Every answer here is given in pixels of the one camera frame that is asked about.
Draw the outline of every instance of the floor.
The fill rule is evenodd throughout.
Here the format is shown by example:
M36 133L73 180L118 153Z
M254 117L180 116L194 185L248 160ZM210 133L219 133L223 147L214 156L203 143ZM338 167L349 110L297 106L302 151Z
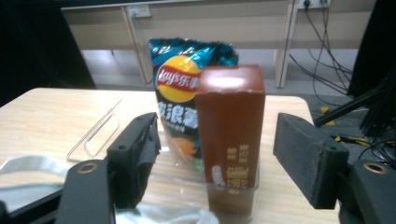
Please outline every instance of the floor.
M333 60L329 54L322 53L317 64L320 50L293 49L285 87L276 88L275 68L273 65L273 51L270 49L236 49L239 54L239 64L255 63L262 67L263 80L267 94L295 95L304 98L310 107L313 119L322 116L322 107L330 110L343 105L351 99L345 96L348 87L347 78L341 77L340 72L333 68ZM345 67L352 70L357 55L356 49L336 49L332 56ZM84 50L83 56L88 65L92 78L98 89L103 90L131 90L153 91L152 83L144 84L139 74L138 65L132 50ZM326 84L312 78L302 68L316 75L326 78ZM360 124L366 113L366 108L355 110L334 121L333 125L324 125L320 129L330 136L346 135L361 136ZM356 160L367 146L359 144L344 144L349 148L350 162ZM365 153L364 156L372 158L373 155Z

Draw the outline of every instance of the table surface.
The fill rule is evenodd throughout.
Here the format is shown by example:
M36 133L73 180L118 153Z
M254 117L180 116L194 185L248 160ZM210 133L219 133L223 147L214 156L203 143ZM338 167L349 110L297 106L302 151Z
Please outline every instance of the table surface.
M0 164L23 155L48 155L66 162L67 153L110 108L121 123L157 112L153 91L86 91L34 89L0 108ZM273 155L276 118L289 113L312 122L306 102L293 96L266 96L260 155L260 186L251 223L338 223L338 209L315 210ZM171 150L158 156L142 203L198 205L208 208L204 177ZM0 175L0 187L62 183L63 177L37 172Z

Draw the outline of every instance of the electrical cable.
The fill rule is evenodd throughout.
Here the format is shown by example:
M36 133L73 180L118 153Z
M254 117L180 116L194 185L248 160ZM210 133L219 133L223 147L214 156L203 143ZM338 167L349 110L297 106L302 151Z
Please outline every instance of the electrical cable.
M378 161L383 162L385 164L391 165L394 169L396 169L396 145L395 145L395 140L394 138L387 139L387 140L382 140L378 141L377 140L381 137L384 136L387 132L393 131L393 129L388 129L383 131L379 136L375 137L372 141L369 147L363 150L363 152L359 155L359 160L361 159L362 155L368 151L371 150L372 154L378 158ZM393 149L393 154L395 154L392 158L391 155L389 155L389 151Z
M309 8L309 5L310 5L310 1L309 0L305 0L304 1L305 15L306 15L309 23L313 27L313 29L314 29L314 31L315 31L315 33L316 33L316 35L317 35L317 37L318 37L318 39L319 39L319 41L321 43L321 47L320 47L320 52L319 52L318 58L315 58L313 56L313 54L310 51L310 49L308 50L310 55L311 55L311 57L317 62L316 65L315 65L314 72L309 72L307 69L303 68L300 64L297 63L297 61L292 57L292 55L290 55L290 57L306 74L308 74L309 76L311 76L313 78L314 93L319 98L320 101L322 101L322 102L324 102L325 104L328 104L328 105L340 106L340 105L337 105L337 104L332 104L332 103L326 102L325 100L321 99L320 96L317 93L317 89L316 89L316 85L315 85L316 81L320 81L321 83L323 83L324 85L330 87L331 89L333 89L333 90L335 90L335 91L337 91L337 92L339 92L339 93L341 93L341 94L343 94L345 96L350 97L349 95L346 94L347 86L344 83L344 80L341 78L341 75L339 74L339 72L341 72L344 75L344 77L346 77L346 80L350 81L350 78L348 78L346 73L351 74L351 71L348 70L348 69L345 69L345 67L343 65L341 65L339 62L337 62L336 59L334 58L334 56L332 55L332 52L331 52L331 49L330 49L330 40L329 40L329 36L328 36L328 29L327 29L328 21L329 21L329 9L326 6L324 6L324 4L327 4L327 3L322 3L322 4L323 4L322 17L323 17L323 24L324 24L323 37L320 36L317 27L312 22L309 14L308 14L308 8ZM323 52L324 49L326 49L327 53L329 54L329 56L332 59L332 66L327 65L327 64L325 64L325 65L327 65L327 66L329 66L329 67L334 69L336 75L338 76L338 79L341 81L342 86L336 85L336 84L330 82L329 80L317 75L318 66L320 64L324 64L324 63L322 63L320 61L320 58L322 56L322 52Z

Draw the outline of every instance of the brown box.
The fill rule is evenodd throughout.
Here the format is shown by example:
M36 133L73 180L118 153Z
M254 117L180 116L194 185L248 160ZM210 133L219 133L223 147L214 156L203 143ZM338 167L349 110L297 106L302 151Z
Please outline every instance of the brown box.
M258 65L209 66L201 73L195 103L213 212L251 215L264 101Z

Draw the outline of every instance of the electrical outlet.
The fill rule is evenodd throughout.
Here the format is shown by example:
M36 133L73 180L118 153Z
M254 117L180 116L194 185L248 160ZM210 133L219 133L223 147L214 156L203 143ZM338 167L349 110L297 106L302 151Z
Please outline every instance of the electrical outlet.
M150 17L149 5L128 6L127 8L129 18L132 17Z
M304 2L306 0L300 0L298 3L298 8L299 9L305 9ZM308 8L323 8L323 7L329 7L331 0L310 0L310 4Z

